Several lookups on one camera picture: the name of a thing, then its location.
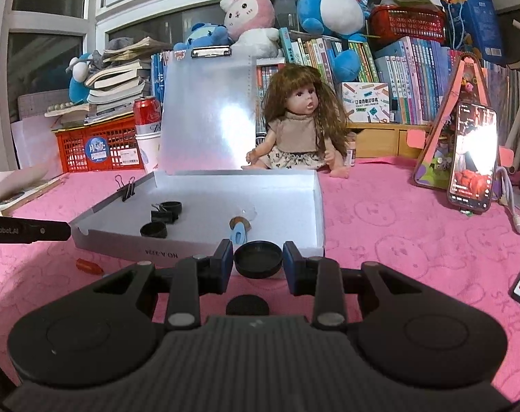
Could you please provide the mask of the blue hair clip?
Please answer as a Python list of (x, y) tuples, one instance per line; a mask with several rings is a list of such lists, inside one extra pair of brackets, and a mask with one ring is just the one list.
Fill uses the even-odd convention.
[(238, 248), (247, 243), (247, 232), (241, 224), (233, 230), (230, 229), (230, 232), (230, 240), (234, 247)]

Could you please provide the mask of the black small cap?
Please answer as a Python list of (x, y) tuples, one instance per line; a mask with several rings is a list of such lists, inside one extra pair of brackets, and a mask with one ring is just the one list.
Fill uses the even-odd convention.
[(252, 241), (241, 245), (233, 256), (237, 272), (249, 279), (272, 277), (281, 268), (281, 248), (268, 241)]

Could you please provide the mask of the black round lid cup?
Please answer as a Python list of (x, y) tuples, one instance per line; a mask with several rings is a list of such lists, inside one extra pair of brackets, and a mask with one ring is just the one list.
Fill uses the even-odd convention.
[(162, 221), (151, 221), (141, 227), (140, 235), (143, 237), (164, 239), (168, 235), (166, 224)]

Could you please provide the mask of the red crayon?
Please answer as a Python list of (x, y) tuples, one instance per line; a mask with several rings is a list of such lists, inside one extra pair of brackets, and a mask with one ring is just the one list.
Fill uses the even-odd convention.
[(76, 260), (76, 268), (84, 273), (88, 273), (91, 275), (103, 275), (104, 270), (96, 263), (91, 261), (86, 261), (84, 259), (77, 259)]

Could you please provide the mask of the black disc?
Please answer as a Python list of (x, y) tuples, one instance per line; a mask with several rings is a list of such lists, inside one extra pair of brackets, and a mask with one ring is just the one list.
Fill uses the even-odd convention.
[(230, 299), (226, 305), (228, 316), (268, 316), (268, 303), (257, 295), (240, 295)]

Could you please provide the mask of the brown nut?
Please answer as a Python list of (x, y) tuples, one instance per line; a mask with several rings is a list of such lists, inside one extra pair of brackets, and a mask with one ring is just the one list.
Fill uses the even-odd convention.
[(229, 221), (230, 229), (235, 229), (239, 224), (241, 224), (245, 231), (248, 232), (251, 230), (251, 223), (248, 221), (248, 219), (242, 217), (242, 216), (236, 216)]

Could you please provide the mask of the black binder clip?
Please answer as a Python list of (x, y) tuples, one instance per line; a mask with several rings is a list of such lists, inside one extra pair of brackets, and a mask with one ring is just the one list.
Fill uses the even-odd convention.
[(179, 219), (179, 216), (171, 213), (160, 212), (158, 210), (158, 204), (152, 204), (151, 207), (150, 218), (152, 221), (162, 221), (167, 224), (174, 224)]

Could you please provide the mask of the black ring cap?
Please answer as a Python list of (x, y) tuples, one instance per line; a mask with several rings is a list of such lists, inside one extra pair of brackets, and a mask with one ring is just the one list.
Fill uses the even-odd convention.
[(164, 213), (171, 213), (180, 216), (183, 211), (183, 205), (178, 201), (166, 201), (158, 204), (158, 210)]

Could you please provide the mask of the wooden drawer shelf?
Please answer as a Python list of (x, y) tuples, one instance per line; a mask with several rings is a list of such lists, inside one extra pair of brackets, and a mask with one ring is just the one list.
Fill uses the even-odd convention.
[(356, 135), (358, 158), (417, 158), (431, 130), (430, 125), (351, 122), (347, 128)]

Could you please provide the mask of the white paper cup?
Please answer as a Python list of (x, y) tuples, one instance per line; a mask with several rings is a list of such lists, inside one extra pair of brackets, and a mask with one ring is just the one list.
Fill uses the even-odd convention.
[(135, 136), (146, 173), (150, 173), (158, 168), (158, 159), (161, 153), (161, 136), (162, 133), (159, 131), (137, 134)]

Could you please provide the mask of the label printer box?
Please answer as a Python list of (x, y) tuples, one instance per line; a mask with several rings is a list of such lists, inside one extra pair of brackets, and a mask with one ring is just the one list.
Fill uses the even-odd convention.
[(350, 123), (387, 124), (393, 120), (388, 84), (344, 82), (341, 100)]

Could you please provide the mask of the smartphone on stand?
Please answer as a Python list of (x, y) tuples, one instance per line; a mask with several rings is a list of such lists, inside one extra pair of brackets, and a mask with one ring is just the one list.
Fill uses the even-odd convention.
[(486, 106), (460, 102), (447, 197), (462, 210), (483, 213), (491, 205), (497, 155), (497, 115)]

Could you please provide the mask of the blue plush toy middle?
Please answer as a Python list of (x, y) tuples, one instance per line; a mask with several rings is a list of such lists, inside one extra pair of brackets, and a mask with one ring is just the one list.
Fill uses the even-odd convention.
[(230, 38), (224, 25), (200, 22), (192, 26), (186, 41), (174, 44), (174, 50), (229, 45)]

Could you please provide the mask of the red basket on shelf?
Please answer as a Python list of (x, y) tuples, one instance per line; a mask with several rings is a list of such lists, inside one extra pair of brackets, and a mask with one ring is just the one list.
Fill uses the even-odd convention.
[(379, 46), (387, 46), (405, 36), (445, 42), (446, 18), (439, 9), (418, 9), (399, 5), (378, 5), (368, 19), (369, 34)]

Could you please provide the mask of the blue plush toy right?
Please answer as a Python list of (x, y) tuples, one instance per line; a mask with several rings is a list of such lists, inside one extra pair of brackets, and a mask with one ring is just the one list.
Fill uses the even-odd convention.
[(308, 34), (329, 35), (343, 41), (343, 50), (333, 59), (334, 79), (352, 82), (359, 74), (361, 61), (349, 42), (367, 41), (363, 32), (370, 17), (368, 0), (297, 0), (297, 20)]

